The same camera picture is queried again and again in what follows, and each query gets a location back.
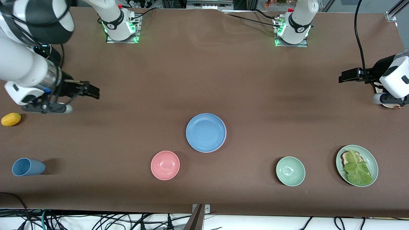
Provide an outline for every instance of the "lettuce leaf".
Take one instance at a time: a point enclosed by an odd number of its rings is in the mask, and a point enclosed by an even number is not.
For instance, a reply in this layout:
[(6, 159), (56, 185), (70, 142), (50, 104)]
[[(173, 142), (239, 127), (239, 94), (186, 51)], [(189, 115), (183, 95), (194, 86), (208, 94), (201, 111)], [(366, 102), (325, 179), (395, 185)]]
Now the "lettuce leaf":
[(345, 164), (344, 169), (349, 182), (359, 186), (365, 186), (372, 183), (372, 176), (369, 173), (366, 162), (360, 162), (360, 158), (356, 151), (349, 150), (346, 154), (346, 159), (348, 160), (348, 163)]

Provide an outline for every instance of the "plastic cup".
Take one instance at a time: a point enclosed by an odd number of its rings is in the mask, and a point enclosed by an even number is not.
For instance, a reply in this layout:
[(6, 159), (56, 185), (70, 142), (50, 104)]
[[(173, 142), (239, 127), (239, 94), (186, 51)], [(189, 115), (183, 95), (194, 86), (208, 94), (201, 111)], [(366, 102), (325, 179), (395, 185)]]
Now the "plastic cup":
[(45, 171), (45, 164), (38, 160), (20, 158), (11, 169), (15, 176), (34, 176)]

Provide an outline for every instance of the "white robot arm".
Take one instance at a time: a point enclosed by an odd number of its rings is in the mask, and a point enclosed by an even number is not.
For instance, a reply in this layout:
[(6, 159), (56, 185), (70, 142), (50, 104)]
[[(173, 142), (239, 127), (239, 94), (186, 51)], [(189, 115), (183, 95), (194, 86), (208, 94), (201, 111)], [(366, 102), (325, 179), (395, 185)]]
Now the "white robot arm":
[(280, 15), (284, 24), (277, 35), (289, 44), (299, 44), (308, 35), (318, 9), (317, 0), (298, 0), (293, 12)]
[(372, 96), (375, 104), (409, 104), (409, 49), (380, 59), (372, 68), (366, 69), (367, 77), (362, 68), (343, 71), (338, 78), (339, 83), (346, 81), (368, 81), (380, 83), (383, 92)]
[[(97, 11), (111, 39), (121, 41), (135, 33), (129, 26), (134, 13), (115, 0), (85, 1)], [(99, 99), (98, 88), (74, 81), (58, 67), (60, 55), (50, 44), (67, 42), (73, 32), (65, 0), (0, 0), (0, 79), (7, 81), (6, 91), (24, 111), (70, 113), (69, 103), (77, 96)], [(71, 99), (57, 103), (60, 96)]]

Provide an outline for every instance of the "green bowl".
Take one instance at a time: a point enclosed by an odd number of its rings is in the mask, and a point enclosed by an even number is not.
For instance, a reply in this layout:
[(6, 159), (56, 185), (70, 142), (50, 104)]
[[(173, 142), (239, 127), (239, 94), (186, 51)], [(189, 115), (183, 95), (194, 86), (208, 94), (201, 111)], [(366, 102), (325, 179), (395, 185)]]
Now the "green bowl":
[[(364, 186), (355, 185), (347, 180), (346, 172), (345, 172), (344, 166), (342, 165), (341, 155), (345, 152), (348, 152), (351, 149), (357, 151), (359, 155), (366, 162), (366, 166), (368, 167), (369, 172), (371, 173), (371, 176), (372, 176), (372, 183), (370, 183), (369, 185), (364, 185)], [(337, 166), (337, 170), (339, 174), (341, 175), (341, 177), (346, 182), (350, 183), (353, 186), (357, 186), (357, 187), (370, 186), (371, 184), (375, 182), (376, 178), (378, 178), (378, 163), (376, 162), (375, 157), (373, 157), (373, 155), (366, 148), (358, 146), (358, 145), (351, 144), (351, 145), (347, 145), (343, 147), (342, 149), (340, 149), (340, 151), (337, 154), (337, 158), (335, 159), (335, 164)]]
[(283, 157), (276, 167), (279, 180), (287, 186), (300, 185), (306, 177), (306, 169), (303, 163), (295, 157)]

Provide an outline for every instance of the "lemon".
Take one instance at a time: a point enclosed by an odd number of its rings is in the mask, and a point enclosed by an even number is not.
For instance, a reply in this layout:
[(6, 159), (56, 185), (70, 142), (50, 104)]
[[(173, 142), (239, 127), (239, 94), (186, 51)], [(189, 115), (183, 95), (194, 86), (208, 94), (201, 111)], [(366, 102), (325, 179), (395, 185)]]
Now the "lemon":
[(18, 113), (9, 113), (1, 119), (1, 124), (4, 126), (13, 126), (21, 120), (21, 115)]

